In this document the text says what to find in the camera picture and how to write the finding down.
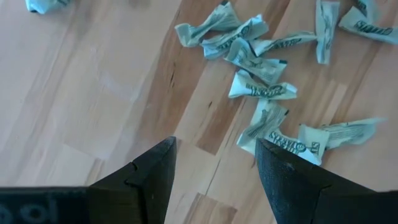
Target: wooden floor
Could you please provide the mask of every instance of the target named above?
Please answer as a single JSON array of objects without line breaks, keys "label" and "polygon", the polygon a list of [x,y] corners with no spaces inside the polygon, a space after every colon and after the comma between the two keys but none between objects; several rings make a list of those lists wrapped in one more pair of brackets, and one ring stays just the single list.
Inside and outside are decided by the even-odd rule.
[{"label": "wooden floor", "polygon": [[[353,1],[341,1],[341,16]],[[199,25],[219,0],[75,0],[40,16],[0,0],[0,185],[87,185],[170,135],[177,170],[166,223],[275,222],[254,158],[235,145],[256,99],[227,95],[235,66],[183,48],[174,26]],[[266,37],[312,30],[315,0],[232,0],[262,13]],[[377,1],[384,26],[398,1]],[[323,166],[375,190],[398,189],[398,48],[336,30],[329,66],[315,44],[275,50],[298,98],[282,124],[389,118],[363,146],[327,152]]]}]

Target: hardwood floor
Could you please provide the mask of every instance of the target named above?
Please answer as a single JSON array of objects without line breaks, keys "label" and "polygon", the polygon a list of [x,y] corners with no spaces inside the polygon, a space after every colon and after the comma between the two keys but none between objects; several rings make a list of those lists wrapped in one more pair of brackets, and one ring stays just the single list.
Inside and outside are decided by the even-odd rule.
[{"label": "hardwood floor", "polygon": [[[315,0],[232,0],[261,13],[267,38],[315,29]],[[379,0],[380,25],[398,1]],[[228,99],[236,67],[180,45],[174,26],[199,25],[219,1],[75,0],[45,16],[0,0],[0,185],[88,185],[170,135],[178,137],[166,223],[275,223],[254,158],[236,146],[257,100]],[[353,1],[341,1],[340,17]],[[289,62],[280,101],[298,125],[388,118],[362,146],[326,152],[323,167],[374,190],[398,189],[398,48],[336,29],[331,64],[316,43],[269,52]]]}]

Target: wood grain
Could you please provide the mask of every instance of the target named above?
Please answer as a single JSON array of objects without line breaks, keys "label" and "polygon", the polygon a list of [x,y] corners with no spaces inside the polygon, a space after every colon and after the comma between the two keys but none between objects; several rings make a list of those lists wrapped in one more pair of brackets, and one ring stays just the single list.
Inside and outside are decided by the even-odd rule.
[{"label": "wood grain", "polygon": [[[398,2],[376,1],[381,26],[398,24]],[[220,1],[79,0],[40,16],[0,0],[0,185],[89,185],[167,136],[178,137],[166,223],[275,223],[254,158],[236,146],[257,100],[228,99],[236,67],[183,48],[174,26],[201,24]],[[257,14],[263,38],[314,31],[315,0],[234,0]],[[341,1],[340,17],[353,5]],[[336,30],[329,66],[316,42],[279,49],[281,81],[298,98],[282,123],[389,118],[362,146],[328,151],[323,166],[374,190],[398,189],[398,48]]]}]

